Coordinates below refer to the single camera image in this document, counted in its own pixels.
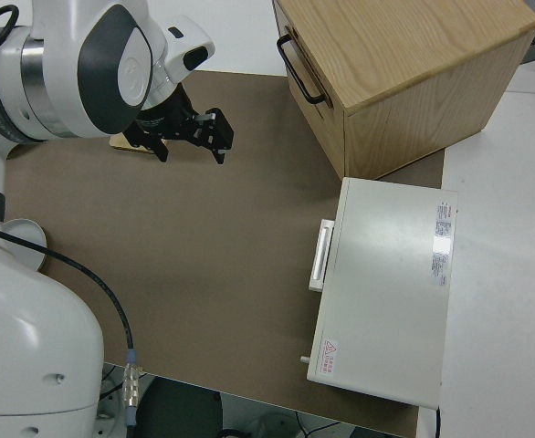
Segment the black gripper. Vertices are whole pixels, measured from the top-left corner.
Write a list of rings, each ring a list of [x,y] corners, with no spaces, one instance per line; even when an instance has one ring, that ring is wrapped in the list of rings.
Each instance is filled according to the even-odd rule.
[[[182,85],[162,103],[143,109],[136,122],[126,129],[126,140],[133,148],[143,147],[152,152],[160,162],[167,162],[168,149],[165,140],[188,141],[209,150],[221,165],[232,149],[234,131],[219,108],[205,114],[194,110]]]

